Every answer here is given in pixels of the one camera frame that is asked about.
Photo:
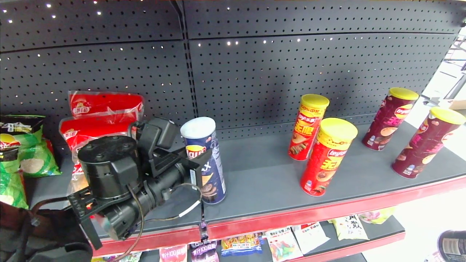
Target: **perforated metal panel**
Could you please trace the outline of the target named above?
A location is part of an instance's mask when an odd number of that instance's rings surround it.
[[[46,115],[44,133],[63,144],[68,90],[123,91],[145,114],[179,124],[194,117],[182,41],[118,43],[1,54],[1,112]]]
[[[1,51],[182,39],[169,1],[33,0],[0,3]]]
[[[389,88],[420,93],[453,35],[326,34],[191,40],[200,116],[220,128],[293,122],[300,97],[325,116],[375,113]]]
[[[453,33],[460,1],[185,1],[191,38],[358,32]]]

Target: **lay's chip can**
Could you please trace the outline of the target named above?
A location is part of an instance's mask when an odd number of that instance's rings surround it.
[[[202,199],[206,204],[217,204],[225,198],[225,180],[220,160],[219,141],[215,132],[215,121],[209,117],[198,117],[181,127],[185,140],[186,153],[190,159],[196,158],[208,149],[212,156],[202,168]]]

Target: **potato chip can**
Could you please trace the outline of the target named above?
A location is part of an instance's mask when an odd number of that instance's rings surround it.
[[[363,144],[375,151],[384,149],[418,98],[418,94],[406,88],[390,88],[363,138]]]
[[[443,143],[451,137],[453,131],[465,121],[466,117],[456,111],[432,107],[409,144],[391,164],[391,168],[404,178],[416,178],[442,149]]]
[[[312,147],[311,157],[301,177],[301,188],[311,196],[322,196],[329,186],[351,142],[357,128],[339,118],[322,120],[317,141]]]
[[[326,97],[316,94],[307,94],[301,97],[301,105],[288,149],[288,155],[294,160],[305,161],[308,159],[315,135],[329,103],[330,101]]]
[[[186,122],[181,126],[180,131],[185,139],[186,153],[190,159],[212,149],[212,156],[201,169],[202,185],[199,186],[204,203],[219,203],[225,198],[226,187],[215,121],[210,117],[198,117]]]

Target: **gray shelf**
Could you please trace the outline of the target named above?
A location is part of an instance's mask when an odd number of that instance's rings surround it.
[[[321,222],[322,228],[325,234],[330,238],[329,241],[324,243],[323,245],[317,247],[316,249],[312,250],[311,252],[305,254],[304,256],[312,256],[326,252],[332,252],[341,248],[348,248],[351,246],[355,246],[358,244],[366,243],[369,241],[389,237],[395,234],[399,234],[404,232],[403,226],[392,216],[390,217],[384,224],[382,225],[373,225],[363,223],[363,227],[369,237],[368,240],[341,240],[339,241],[336,235],[335,227],[324,221]],[[267,243],[262,245],[262,254],[252,254],[252,255],[242,255],[242,256],[227,256],[222,257],[220,255],[221,246],[217,247],[217,252],[219,254],[220,262],[271,262],[272,261],[272,254],[270,253],[270,248]],[[159,254],[158,250],[153,250],[149,252],[145,252],[141,255],[142,262],[149,262],[149,261],[158,261]],[[333,260],[333,262],[365,262],[364,256],[362,254],[355,254],[350,255],[347,257],[339,258]]]
[[[466,172],[465,161],[443,148],[418,178],[405,179],[394,173],[390,164],[416,128],[401,124],[385,149],[375,152],[361,143],[368,127],[358,126],[357,138],[322,197],[311,197],[299,186],[306,162],[294,161],[287,155],[291,132],[221,141],[226,197],[217,205],[205,206],[206,222],[367,197],[451,179]]]
[[[73,162],[70,158],[63,161],[61,165],[60,176],[44,177],[38,179],[25,179],[26,194],[28,196],[28,203],[32,207],[37,202],[62,197],[66,195],[69,181],[71,180],[71,172],[73,171]],[[157,207],[152,210],[146,219],[151,218],[166,218],[179,214],[187,209],[193,202],[199,198],[199,193],[190,188],[181,187],[177,189],[171,199],[169,199],[163,206]],[[53,203],[44,206],[49,209],[62,209],[65,202]],[[107,238],[107,233],[93,221],[96,231],[101,238]],[[146,223],[144,232],[166,230],[178,227],[199,225],[201,223],[201,207],[200,205],[194,208],[185,216],[172,220],[172,221],[153,221]]]

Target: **maroon chip can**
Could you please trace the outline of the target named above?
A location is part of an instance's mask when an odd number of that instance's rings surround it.
[[[363,138],[363,144],[375,151],[384,149],[418,98],[419,95],[411,90],[390,88]]]
[[[422,172],[443,143],[466,118],[451,109],[432,107],[409,144],[401,151],[391,168],[404,178],[414,179]]]

